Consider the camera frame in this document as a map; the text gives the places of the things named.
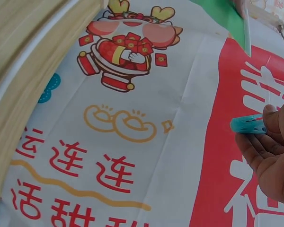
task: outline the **cartoon god of wealth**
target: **cartoon god of wealth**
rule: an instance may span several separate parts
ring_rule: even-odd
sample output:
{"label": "cartoon god of wealth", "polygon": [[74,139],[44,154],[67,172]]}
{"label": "cartoon god of wealth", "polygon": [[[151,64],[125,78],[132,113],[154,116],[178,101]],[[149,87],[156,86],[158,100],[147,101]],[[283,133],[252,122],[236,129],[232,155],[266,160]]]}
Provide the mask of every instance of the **cartoon god of wealth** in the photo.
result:
{"label": "cartoon god of wealth", "polygon": [[129,6],[127,0],[110,0],[109,10],[92,21],[88,35],[79,39],[80,46],[92,43],[90,52],[82,51],[77,57],[83,73],[102,74],[102,85],[119,92],[133,90],[132,78],[148,75],[153,64],[167,67],[164,51],[180,41],[182,32],[168,21],[175,15],[171,7],[155,6],[150,15],[144,15],[129,11]]}

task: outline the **white chinese character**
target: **white chinese character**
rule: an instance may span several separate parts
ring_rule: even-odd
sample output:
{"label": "white chinese character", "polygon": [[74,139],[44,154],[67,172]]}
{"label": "white chinese character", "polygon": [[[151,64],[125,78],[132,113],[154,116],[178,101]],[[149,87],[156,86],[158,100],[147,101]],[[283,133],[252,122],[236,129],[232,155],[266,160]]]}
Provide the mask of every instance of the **white chinese character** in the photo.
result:
{"label": "white chinese character", "polygon": [[268,197],[262,192],[259,185],[257,186],[257,207],[261,210],[276,211],[284,213],[284,204],[278,202],[278,207],[268,206]]}
{"label": "white chinese character", "polygon": [[[255,110],[259,113],[263,111],[264,106],[267,104],[272,104],[273,106],[281,107],[284,104],[284,98],[283,98],[284,85],[277,83],[276,81],[283,82],[283,83],[284,81],[275,79],[271,71],[266,66],[262,66],[261,70],[258,70],[248,62],[245,62],[245,64],[251,69],[253,69],[254,71],[256,71],[257,73],[259,73],[259,75],[251,73],[246,70],[241,70],[242,76],[245,76],[256,82],[256,84],[254,84],[249,81],[243,80],[241,83],[241,86],[247,92],[250,92],[264,99],[264,102],[252,96],[245,95],[243,97],[243,104],[246,107],[252,110]],[[261,87],[261,84],[263,84],[264,86],[269,86],[273,88],[279,94],[275,94],[274,92]]]}
{"label": "white chinese character", "polygon": [[258,213],[254,227],[284,227],[284,215]]}
{"label": "white chinese character", "polygon": [[241,195],[245,187],[250,182],[253,173],[244,157],[242,159],[242,162],[233,160],[230,166],[230,174],[236,178],[244,180],[242,185],[238,188],[224,208],[225,213],[228,213],[232,208],[232,227],[247,227],[247,207],[249,208],[252,217],[256,216],[249,196],[247,194],[244,196]]}

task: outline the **blue clip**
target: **blue clip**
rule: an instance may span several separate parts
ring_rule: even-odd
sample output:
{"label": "blue clip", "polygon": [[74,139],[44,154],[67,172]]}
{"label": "blue clip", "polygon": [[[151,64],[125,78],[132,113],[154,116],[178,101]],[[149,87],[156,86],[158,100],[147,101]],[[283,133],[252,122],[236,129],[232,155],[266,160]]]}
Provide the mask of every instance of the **blue clip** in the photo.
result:
{"label": "blue clip", "polygon": [[265,134],[267,129],[259,118],[262,118],[262,114],[233,118],[230,123],[231,130],[244,134]]}

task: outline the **yellow wavy line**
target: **yellow wavy line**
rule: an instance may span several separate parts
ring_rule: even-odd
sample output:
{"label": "yellow wavy line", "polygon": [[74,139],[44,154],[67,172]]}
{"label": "yellow wavy line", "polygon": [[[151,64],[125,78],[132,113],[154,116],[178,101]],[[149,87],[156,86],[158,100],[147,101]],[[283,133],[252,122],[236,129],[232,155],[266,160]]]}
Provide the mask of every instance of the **yellow wavy line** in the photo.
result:
{"label": "yellow wavy line", "polygon": [[43,184],[51,184],[51,185],[56,185],[61,188],[63,188],[65,191],[69,192],[72,195],[78,196],[78,197],[94,197],[101,202],[107,204],[108,206],[111,207],[136,207],[140,208],[146,211],[151,210],[151,206],[141,203],[141,202],[135,202],[135,201],[114,201],[111,200],[104,195],[94,192],[94,191],[79,191],[76,190],[72,187],[70,187],[67,183],[57,180],[57,179],[52,179],[52,178],[45,178],[40,176],[36,170],[26,161],[24,160],[12,160],[10,163],[12,166],[23,166],[25,169],[27,169],[31,175],[40,183]]}

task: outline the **red banner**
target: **red banner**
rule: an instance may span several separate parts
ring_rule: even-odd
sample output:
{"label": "red banner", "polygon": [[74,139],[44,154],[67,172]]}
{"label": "red banner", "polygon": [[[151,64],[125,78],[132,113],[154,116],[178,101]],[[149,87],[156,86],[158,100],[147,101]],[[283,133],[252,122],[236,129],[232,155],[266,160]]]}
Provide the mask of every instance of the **red banner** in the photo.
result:
{"label": "red banner", "polygon": [[284,59],[255,46],[248,57],[227,39],[190,227],[284,227],[284,204],[261,192],[229,127],[232,118],[258,114],[268,103],[284,103]]}

